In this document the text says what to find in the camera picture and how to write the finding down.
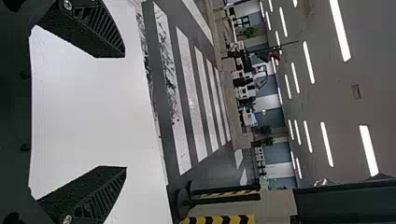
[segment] striped barrier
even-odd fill
[[[201,194],[199,198],[200,199],[227,198],[227,197],[237,197],[237,196],[250,195],[250,194],[260,194],[260,191],[256,189],[256,190],[239,190],[239,191],[231,191],[231,192],[223,192],[223,193]]]
[[[187,217],[182,224],[254,224],[254,215]]]

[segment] crosswalk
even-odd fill
[[[206,113],[207,126],[209,128],[210,143],[212,146],[212,150],[215,151],[216,148],[219,148],[219,143],[218,143],[218,136],[216,135],[215,119],[213,117],[212,104],[210,104],[211,100],[209,96],[209,88],[207,86],[204,58],[202,52],[198,50],[198,48],[196,47],[195,47],[195,54],[197,59],[199,77],[201,80],[202,94],[204,97],[205,113]]]
[[[205,34],[203,36],[211,40],[210,29],[195,3],[192,0],[182,2],[200,25]],[[176,152],[179,174],[184,175],[193,164],[203,161],[231,141],[224,94],[219,70],[212,64],[212,59],[200,50],[202,46],[169,21],[155,1],[153,5],[161,53],[161,61],[157,63],[163,67],[163,85],[175,143],[175,148],[169,148],[164,141],[170,139],[162,139],[163,153],[166,155],[169,150]]]

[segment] fluorescent light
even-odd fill
[[[270,16],[268,15],[268,11],[265,11],[265,15],[267,17],[268,30],[271,30],[271,22],[270,22]]]
[[[312,153],[312,144],[311,144],[311,136],[309,135],[309,130],[308,130],[308,124],[304,120],[304,127],[305,127],[305,135],[306,135],[306,141],[308,142],[308,148],[309,152]]]
[[[280,46],[279,34],[277,33],[277,31],[275,31],[275,36],[276,36],[276,43],[278,46]]]
[[[309,50],[306,41],[304,41],[303,46],[304,46],[306,66],[308,67],[309,77],[311,78],[311,83],[315,84],[314,70],[312,69],[311,56],[309,55]]]
[[[274,58],[271,58],[271,60],[272,60],[272,63],[273,63],[274,74],[275,74],[276,73],[275,60],[274,60]]]
[[[270,5],[270,10],[271,10],[271,12],[273,12],[273,8],[272,8],[272,0],[268,0],[268,4]]]
[[[288,28],[286,27],[285,16],[283,15],[283,8],[279,8],[280,19],[282,20],[283,32],[285,32],[285,37],[288,37]]]
[[[298,123],[297,123],[296,119],[294,120],[294,126],[296,128],[296,135],[297,135],[298,145],[301,145],[300,130],[298,129]]]
[[[324,141],[324,146],[326,148],[327,159],[329,160],[329,165],[331,167],[334,167],[334,163],[332,162],[332,150],[330,149],[329,137],[327,135],[327,130],[326,130],[326,124],[324,122],[321,122],[320,127],[322,129],[323,141]]]
[[[332,9],[332,18],[334,19],[335,30],[337,31],[341,53],[343,54],[344,62],[347,62],[351,58],[351,55],[349,44],[347,43],[346,28],[344,27],[343,17],[341,16],[338,0],[330,0],[330,8]]]
[[[260,9],[262,10],[262,17],[265,18],[265,16],[264,16],[264,8],[262,7],[262,1],[260,1]]]
[[[280,88],[277,88],[277,93],[279,94],[279,101],[280,101],[280,104],[283,105],[282,92],[280,92]]]
[[[361,140],[366,153],[367,163],[369,164],[370,175],[378,175],[378,165],[376,164],[373,142],[371,140],[369,127],[367,125],[359,126],[361,129]]]
[[[276,43],[278,46],[280,46],[279,34],[277,33],[277,31],[275,31],[275,36],[276,36]]]
[[[294,63],[291,63],[291,71],[293,72],[294,82],[296,84],[297,93],[300,93],[300,85],[298,84],[298,78],[296,74],[296,68],[294,67]]]
[[[296,163],[294,162],[294,154],[293,154],[292,151],[290,152],[290,155],[291,155],[291,162],[293,163],[293,169],[295,170],[296,169]]]
[[[297,163],[298,176],[300,177],[300,179],[303,179],[303,176],[301,175],[300,161],[298,160],[298,158],[296,158],[296,163]]]
[[[293,127],[291,126],[291,121],[290,120],[289,120],[289,129],[290,129],[291,140],[294,140]]]
[[[286,80],[286,87],[288,88],[289,99],[291,99],[291,91],[290,91],[288,75],[285,75],[285,80]]]

